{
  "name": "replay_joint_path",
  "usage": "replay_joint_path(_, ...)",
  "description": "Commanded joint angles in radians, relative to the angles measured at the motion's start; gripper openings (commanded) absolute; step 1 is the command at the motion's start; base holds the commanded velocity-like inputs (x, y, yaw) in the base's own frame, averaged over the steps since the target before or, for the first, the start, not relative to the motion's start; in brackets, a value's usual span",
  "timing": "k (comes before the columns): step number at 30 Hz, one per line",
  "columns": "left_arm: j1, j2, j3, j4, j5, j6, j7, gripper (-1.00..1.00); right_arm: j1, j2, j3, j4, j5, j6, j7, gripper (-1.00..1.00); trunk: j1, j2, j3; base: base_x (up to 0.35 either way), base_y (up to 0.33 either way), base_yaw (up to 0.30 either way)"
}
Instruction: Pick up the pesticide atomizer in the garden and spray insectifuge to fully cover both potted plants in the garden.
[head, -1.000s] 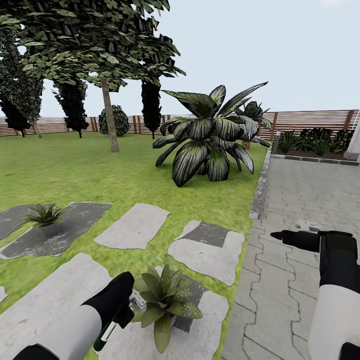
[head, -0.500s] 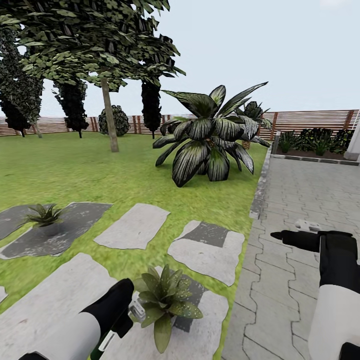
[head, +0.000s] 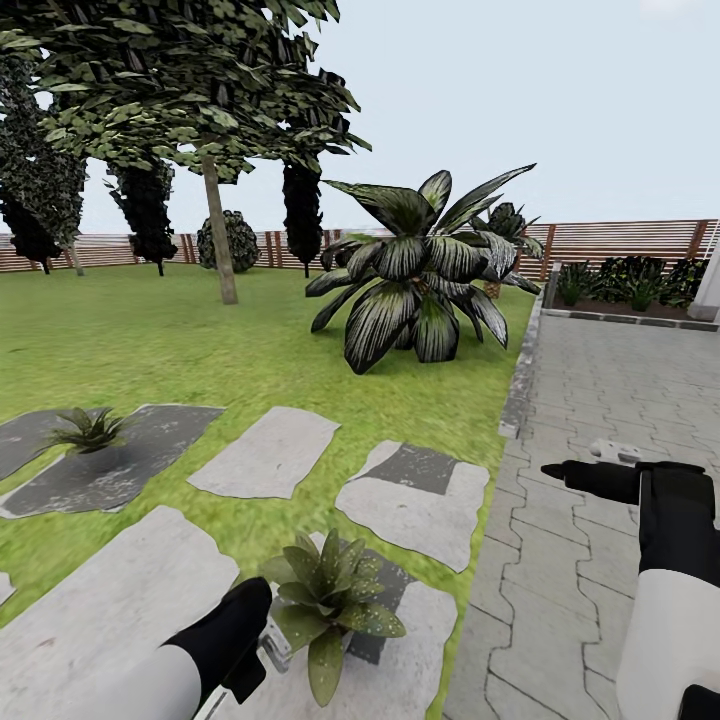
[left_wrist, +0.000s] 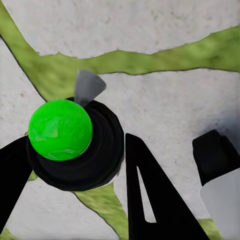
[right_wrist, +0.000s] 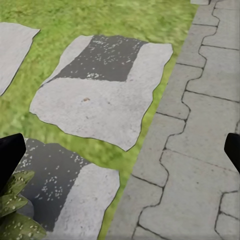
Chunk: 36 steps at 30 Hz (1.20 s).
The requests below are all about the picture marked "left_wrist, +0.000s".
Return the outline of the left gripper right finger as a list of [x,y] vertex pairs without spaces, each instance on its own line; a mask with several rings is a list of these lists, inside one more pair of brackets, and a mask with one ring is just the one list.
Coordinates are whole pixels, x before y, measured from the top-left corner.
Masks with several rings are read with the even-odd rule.
[[[145,142],[125,135],[129,240],[210,240]],[[156,222],[145,219],[139,168]]]

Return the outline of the insectifuge atomizer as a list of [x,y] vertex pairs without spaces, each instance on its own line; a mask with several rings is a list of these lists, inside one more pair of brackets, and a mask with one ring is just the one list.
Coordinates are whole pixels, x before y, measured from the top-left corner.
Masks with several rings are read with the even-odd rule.
[[35,174],[61,191],[90,191],[109,184],[125,156],[124,131],[116,114],[95,98],[107,83],[90,70],[77,72],[75,96],[41,105],[26,141]]

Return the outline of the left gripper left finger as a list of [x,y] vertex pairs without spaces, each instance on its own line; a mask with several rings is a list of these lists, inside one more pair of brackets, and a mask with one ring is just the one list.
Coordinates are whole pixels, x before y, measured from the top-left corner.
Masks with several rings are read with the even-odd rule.
[[28,135],[0,149],[0,233],[3,231],[33,168],[27,155]]

